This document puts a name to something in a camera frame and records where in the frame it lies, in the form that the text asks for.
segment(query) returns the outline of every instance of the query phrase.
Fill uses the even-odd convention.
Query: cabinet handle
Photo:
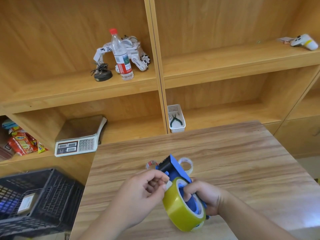
[[[320,128],[318,129],[318,132],[315,133],[313,136],[317,136],[317,135],[319,135],[319,134],[320,134]]]

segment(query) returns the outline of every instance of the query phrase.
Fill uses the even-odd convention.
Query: digital scale
[[[107,119],[102,115],[67,120],[56,138],[54,155],[64,157],[95,152]]]

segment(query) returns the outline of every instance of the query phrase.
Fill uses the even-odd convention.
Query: floor
[[[310,174],[311,177],[313,177],[314,179],[319,179],[319,182],[320,182],[320,156],[301,158],[301,159],[297,159],[297,161]],[[311,235],[306,236],[302,232],[296,233],[294,234],[294,236],[301,239],[317,239],[318,237],[320,237],[320,230],[315,229],[314,234],[312,236]],[[14,240],[28,240],[28,239],[30,238],[23,238],[23,237],[14,238]],[[65,240],[65,234],[64,233],[52,234],[52,235],[47,235],[42,237],[36,237],[36,238],[33,238],[33,240]]]

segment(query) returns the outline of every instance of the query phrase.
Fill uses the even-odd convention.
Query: green pliers
[[[177,114],[175,114],[174,116],[172,116],[172,121],[170,122],[170,127],[172,127],[172,123],[176,120],[176,121],[178,121],[178,122],[180,122],[180,124],[182,125],[182,121],[181,120],[179,120],[177,117]]]

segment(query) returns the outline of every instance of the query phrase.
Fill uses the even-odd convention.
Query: wooden table
[[[194,162],[192,177],[218,185],[295,235],[320,226],[320,186],[257,121],[100,146],[71,239],[106,209],[122,182],[169,154]],[[219,216],[197,233],[179,231],[162,204],[120,239],[235,239]]]

